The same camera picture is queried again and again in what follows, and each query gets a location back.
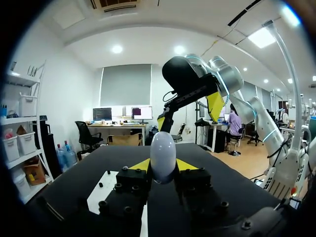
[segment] yellow triangle marker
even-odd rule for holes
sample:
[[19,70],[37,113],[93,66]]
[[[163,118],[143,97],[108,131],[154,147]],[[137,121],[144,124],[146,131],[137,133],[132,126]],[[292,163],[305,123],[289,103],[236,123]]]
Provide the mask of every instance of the yellow triangle marker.
[[179,171],[186,170],[186,169],[198,169],[194,167],[193,165],[190,165],[180,159],[177,159],[177,164],[178,164]]
[[149,165],[149,161],[150,161],[150,159],[146,159],[146,160],[144,160],[144,161],[142,161],[142,162],[130,167],[129,169],[141,169],[141,170],[147,171],[148,165]]
[[[150,159],[146,159],[146,160],[144,160],[144,161],[142,161],[142,162],[130,167],[129,169],[141,169],[141,170],[147,171],[148,165],[149,165],[149,161],[150,161]],[[184,162],[184,161],[182,161],[180,159],[177,159],[177,164],[178,164],[178,168],[179,168],[180,171],[181,170],[186,170],[186,169],[198,169],[198,168],[194,167],[193,165],[190,165],[190,164],[188,164],[188,163],[186,163],[186,162]]]

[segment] black office chair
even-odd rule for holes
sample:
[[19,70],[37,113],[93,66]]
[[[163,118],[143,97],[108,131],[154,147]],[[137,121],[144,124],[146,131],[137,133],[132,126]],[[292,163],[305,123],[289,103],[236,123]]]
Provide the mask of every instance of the black office chair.
[[185,123],[183,123],[181,126],[180,126],[180,128],[179,128],[179,131],[178,131],[178,134],[177,135],[171,135],[172,136],[172,139],[173,139],[173,141],[175,142],[175,143],[177,143],[177,142],[182,142],[182,137],[181,137],[181,135],[182,135],[182,133],[183,133],[183,130],[184,130],[184,127],[186,126],[186,124]]
[[256,146],[258,145],[259,142],[262,142],[262,141],[259,139],[259,135],[258,135],[257,131],[252,131],[252,132],[251,132],[251,138],[249,139],[249,141],[247,142],[247,144],[250,144],[252,141],[255,141],[255,142],[256,142]]
[[240,141],[240,139],[243,137],[243,134],[245,133],[245,129],[242,127],[238,130],[238,133],[240,133],[240,135],[237,135],[237,136],[234,136],[232,135],[231,136],[231,140],[234,139],[236,140],[235,142],[232,142],[231,143],[234,143],[234,150],[231,151],[231,152],[228,152],[228,154],[230,154],[231,156],[234,156],[234,157],[238,157],[241,155],[240,152],[236,151],[236,145],[238,144],[238,142]]
[[79,143],[90,146],[87,150],[95,150],[96,145],[103,141],[103,138],[101,138],[101,133],[98,132],[91,135],[85,122],[76,121],[75,123],[79,129]]

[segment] ceiling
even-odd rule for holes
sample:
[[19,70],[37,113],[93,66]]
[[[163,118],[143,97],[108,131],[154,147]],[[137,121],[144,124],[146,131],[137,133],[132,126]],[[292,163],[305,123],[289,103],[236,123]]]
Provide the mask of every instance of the ceiling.
[[[101,13],[90,0],[56,0],[40,20],[83,61],[94,68],[156,63],[163,65],[174,56],[173,48],[182,45],[187,53],[203,54],[214,41],[232,28],[227,26],[253,0],[142,0],[136,9]],[[294,62],[301,90],[308,89],[316,75],[315,64],[301,29],[290,28],[280,17],[272,0],[262,0],[235,22],[225,39],[205,53],[209,60],[220,55],[236,65],[244,79],[266,90],[292,90],[283,55],[276,43],[263,49],[247,38],[267,20],[283,37]],[[121,54],[112,54],[115,44]]]

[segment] white egg-shaped object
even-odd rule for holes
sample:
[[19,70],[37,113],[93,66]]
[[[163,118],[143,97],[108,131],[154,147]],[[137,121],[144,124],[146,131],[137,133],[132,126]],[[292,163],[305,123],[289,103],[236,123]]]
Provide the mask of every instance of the white egg-shaped object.
[[173,179],[176,146],[169,133],[158,132],[154,135],[150,147],[150,163],[156,182],[166,184]]

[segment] black table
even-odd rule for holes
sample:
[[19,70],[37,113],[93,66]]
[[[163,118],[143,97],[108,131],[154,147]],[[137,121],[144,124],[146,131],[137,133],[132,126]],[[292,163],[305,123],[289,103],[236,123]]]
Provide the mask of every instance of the black table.
[[[199,146],[176,145],[177,158],[196,167],[205,167],[211,174],[211,182],[222,200],[229,202],[229,215],[251,216],[263,207],[275,207],[279,200],[255,185],[237,171],[229,168]],[[103,146],[95,150],[73,168],[49,185],[40,196],[63,216],[74,212],[78,198],[87,199],[106,170],[119,171],[123,166],[131,167],[150,157],[150,146]],[[36,208],[35,200],[30,203]],[[148,199],[149,236],[189,236],[189,223],[174,183],[153,183]]]

